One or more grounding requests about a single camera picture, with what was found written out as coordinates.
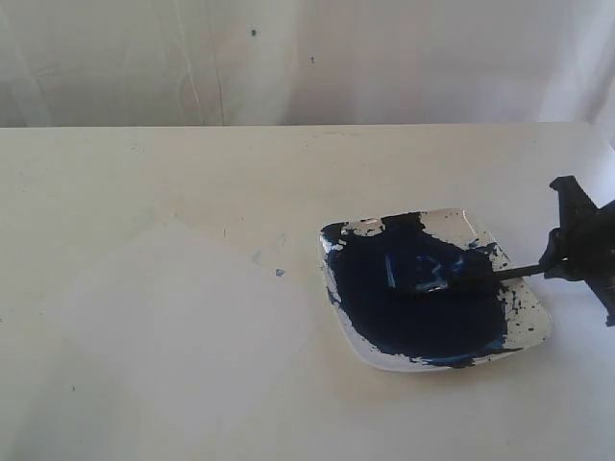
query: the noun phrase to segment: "white plate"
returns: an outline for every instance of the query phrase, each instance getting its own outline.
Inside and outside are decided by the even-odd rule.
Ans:
[[[551,333],[551,316],[523,279],[502,282],[475,300],[452,294],[404,300],[403,309],[412,310],[384,296],[391,283],[419,277],[425,267],[449,274],[511,267],[485,226],[463,209],[331,224],[320,242],[337,317],[353,349],[374,367],[416,372],[479,365],[540,344]],[[461,262],[466,269],[456,267]]]

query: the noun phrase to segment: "blue paint smear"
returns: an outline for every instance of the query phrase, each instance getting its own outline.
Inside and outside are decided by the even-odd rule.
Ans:
[[[420,213],[382,218],[384,231],[373,236],[345,230],[347,223],[322,229],[323,237],[343,250],[326,256],[331,268],[339,308],[353,328],[379,351],[422,358],[434,366],[462,368],[474,358],[504,350],[507,333],[500,282],[483,285],[479,292],[442,291],[415,298],[391,294],[398,287],[446,282],[457,274],[493,272],[489,255],[495,244],[473,242],[468,250],[424,232]]]

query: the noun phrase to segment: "dark blue paint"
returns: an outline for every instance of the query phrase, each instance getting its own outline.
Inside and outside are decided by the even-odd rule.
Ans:
[[[382,219],[385,230],[374,236],[342,232],[346,223],[322,229],[332,244],[344,240],[341,251],[331,250],[332,269],[353,328],[381,352],[421,357],[436,366],[461,368],[476,357],[509,352],[501,283],[491,282],[479,292],[438,292],[413,299],[391,295],[391,273],[396,286],[416,286],[453,274],[493,272],[489,255],[495,244],[478,241],[462,250],[424,232],[420,213]],[[337,303],[330,292],[330,300]]]

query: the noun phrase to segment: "white wall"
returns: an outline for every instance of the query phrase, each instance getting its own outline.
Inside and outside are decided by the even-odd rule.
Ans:
[[[612,0],[0,0],[0,125],[593,120],[614,19]]]

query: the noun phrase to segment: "table surface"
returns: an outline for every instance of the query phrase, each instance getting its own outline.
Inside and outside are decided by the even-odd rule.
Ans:
[[[246,260],[265,249],[258,263],[283,267],[318,306],[316,330],[259,405],[177,459],[615,455],[615,329],[584,284],[529,281],[553,315],[539,347],[460,371],[392,374],[347,345],[315,245],[329,222],[463,207],[514,263],[532,263],[557,225],[553,178],[576,175],[599,206],[615,197],[615,156],[586,124],[0,130],[0,165],[2,459],[167,456],[145,412],[103,411],[115,391],[37,306],[169,216]],[[281,234],[283,249],[268,252]],[[101,386],[89,397],[100,401],[65,394],[77,374]],[[76,435],[129,409],[136,419],[122,430]]]

